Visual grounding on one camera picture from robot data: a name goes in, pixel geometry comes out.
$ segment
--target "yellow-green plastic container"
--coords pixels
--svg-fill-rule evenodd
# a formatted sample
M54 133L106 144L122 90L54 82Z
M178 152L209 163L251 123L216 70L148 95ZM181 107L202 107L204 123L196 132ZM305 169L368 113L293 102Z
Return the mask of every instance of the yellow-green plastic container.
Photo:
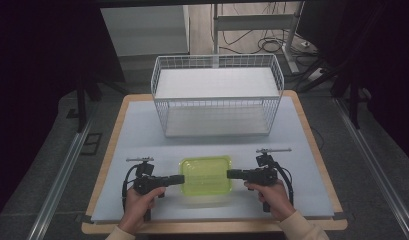
M226 176L231 169L229 156L185 158L179 163L179 172L185 176L181 190L186 196L219 195L232 190Z

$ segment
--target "wire mesh basket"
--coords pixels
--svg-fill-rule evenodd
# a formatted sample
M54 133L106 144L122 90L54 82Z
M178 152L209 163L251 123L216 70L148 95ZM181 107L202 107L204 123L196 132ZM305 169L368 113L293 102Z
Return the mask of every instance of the wire mesh basket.
M160 56L151 92L166 137L268 135L284 89L276 56Z

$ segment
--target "sleeve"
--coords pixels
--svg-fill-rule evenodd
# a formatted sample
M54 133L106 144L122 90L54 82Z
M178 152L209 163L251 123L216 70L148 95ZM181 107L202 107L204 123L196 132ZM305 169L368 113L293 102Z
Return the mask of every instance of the sleeve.
M106 240L135 240L135 236L124 232L119 227L115 226Z
M279 223L279 227L289 240L329 239L320 226L311 224L298 211Z

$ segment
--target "hand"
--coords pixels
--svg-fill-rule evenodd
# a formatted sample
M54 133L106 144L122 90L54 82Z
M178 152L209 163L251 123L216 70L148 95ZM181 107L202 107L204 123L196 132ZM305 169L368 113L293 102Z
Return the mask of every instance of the hand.
M248 182L245 182L244 185L249 189L259 191L260 202L267 202L270 205L270 213L275 219L283 221L296 211L289 202L282 180L276 180L275 185L272 186L261 186Z
M160 187L141 196L135 190L130 188L127 191L125 213L120 220L119 228L134 235L144 223L145 212L154 207L154 198L165 191L166 188Z

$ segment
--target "floor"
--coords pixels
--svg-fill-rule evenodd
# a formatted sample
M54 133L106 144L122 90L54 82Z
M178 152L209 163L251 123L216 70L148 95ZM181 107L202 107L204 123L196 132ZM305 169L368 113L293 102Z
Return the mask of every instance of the floor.
M273 10L271 4L225 4L224 12L244 14L245 11L257 13ZM283 12L283 3L275 11ZM287 4L285 12L292 12L294 5ZM212 37L210 26L211 7L197 5L190 7L191 16L191 54L211 54ZM233 42L243 33L226 32L227 42ZM250 53L258 50L257 42L266 31L253 31L237 43L226 44L221 34L219 44L237 52ZM268 31L267 35L282 39L282 31ZM300 48L301 39L295 38L297 50L314 53L314 48ZM221 49L221 53L231 53ZM278 51L277 57L285 75L290 75L284 57ZM314 61L312 56L301 57L299 68L304 71ZM120 86L132 93L149 93L149 79L153 68L153 58L121 58L126 83ZM409 239L403 233L390 204L380 190L370 167L360 152L358 145L347 129L338 106L330 96L332 85L327 81L307 93L299 94L306 117L313 130L325 165L328 169L338 198L348 219L344 231L328 231L331 239ZM286 77L285 89L295 89L298 84L306 84L296 77ZM101 166L106 145L112 133L123 95L104 84L100 84L103 99L99 103L88 102L89 109L96 107L94 121L89 133L100 134L97 152L91 146L83 146L81 154L62 192L55 214L43 239L105 239L105 235L86 235L80 230L85 211ZM68 118L71 109L76 109L76 95L70 93L59 103L59 114L50 131L47 141L38 153L35 162L26 174L18 189L8 201L0 215L0 239L26 239L38 216L46 196L52 186L61 163L64 161L70 144L76 135L77 119ZM373 154L394 187L398 196L409 210L409 159L388 134L377 124L366 109L359 105L361 133L364 135ZM153 235L140 236L142 239L282 239L277 234L240 235Z

